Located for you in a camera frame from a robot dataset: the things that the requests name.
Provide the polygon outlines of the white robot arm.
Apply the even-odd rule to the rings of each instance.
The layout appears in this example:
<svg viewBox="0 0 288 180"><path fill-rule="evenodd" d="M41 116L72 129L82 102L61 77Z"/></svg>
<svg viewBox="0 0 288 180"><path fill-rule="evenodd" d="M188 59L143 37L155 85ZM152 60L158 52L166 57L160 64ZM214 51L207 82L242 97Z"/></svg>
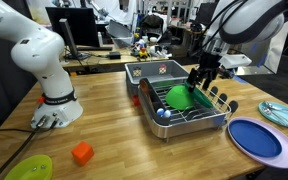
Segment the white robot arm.
<svg viewBox="0 0 288 180"><path fill-rule="evenodd" d="M288 0L220 0L207 28L202 49L224 55L228 44L270 39L283 27ZM23 16L0 0L0 39L12 41L15 64L32 73L45 100L35 110L33 128L63 128L81 117L80 105L68 73L59 62L63 38Z"/></svg>

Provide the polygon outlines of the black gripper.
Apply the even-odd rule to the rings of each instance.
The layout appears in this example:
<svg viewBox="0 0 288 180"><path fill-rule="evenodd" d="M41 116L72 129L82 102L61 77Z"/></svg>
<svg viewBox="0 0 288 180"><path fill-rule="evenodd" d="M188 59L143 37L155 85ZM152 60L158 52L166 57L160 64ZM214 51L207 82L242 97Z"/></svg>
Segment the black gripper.
<svg viewBox="0 0 288 180"><path fill-rule="evenodd" d="M199 62L199 72L195 68L192 68L187 78L188 91L193 92L196 87L197 75L200 79L205 79L202 89L207 90L212 80L215 80L217 75L221 78L232 78L233 74L230 70L225 70L221 67L219 55L212 55L210 53L203 53Z"/></svg>

